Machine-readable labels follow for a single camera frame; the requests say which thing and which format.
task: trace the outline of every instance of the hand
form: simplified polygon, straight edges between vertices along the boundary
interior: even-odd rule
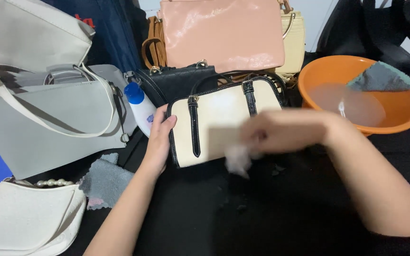
[[[257,152],[294,152],[317,143],[326,144],[330,127],[343,120],[326,111],[265,111],[242,124],[240,138]]]
[[[165,170],[165,161],[167,160],[168,151],[170,149],[168,134],[175,126],[177,120],[176,116],[172,115],[163,121],[166,111],[167,104],[158,108],[154,115],[147,151],[139,168],[152,172],[156,177],[159,177]]]

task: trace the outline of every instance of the pink leather bag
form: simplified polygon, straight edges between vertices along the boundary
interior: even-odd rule
[[[162,0],[169,67],[205,59],[216,72],[284,64],[277,0]]]

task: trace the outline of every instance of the microfiber cloth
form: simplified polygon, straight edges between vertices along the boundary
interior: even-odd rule
[[[101,156],[78,182],[88,196],[88,210],[113,208],[134,174],[117,166],[118,153]]]
[[[410,90],[410,77],[378,61],[346,85],[355,91],[407,91]]]

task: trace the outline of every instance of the black table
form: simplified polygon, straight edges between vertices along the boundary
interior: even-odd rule
[[[410,183],[410,130],[370,139]],[[143,138],[125,168],[136,171]],[[29,181],[78,181],[102,153],[37,175]],[[279,174],[276,168],[285,168]],[[161,175],[135,255],[359,254],[367,231],[321,150],[267,156],[251,180],[229,175],[223,160]],[[62,255],[81,255],[110,209],[85,211],[75,242]]]

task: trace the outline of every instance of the navy blue bag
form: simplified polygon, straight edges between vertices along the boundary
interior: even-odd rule
[[[87,65],[111,64],[122,72],[141,67],[141,43],[135,42],[131,24],[131,16],[134,16],[137,8],[131,0],[42,1],[94,28],[96,34],[88,53]],[[139,11],[143,14],[139,13],[138,18],[142,16],[145,19],[145,12]],[[140,35],[136,35],[136,38],[138,41],[143,39]]]

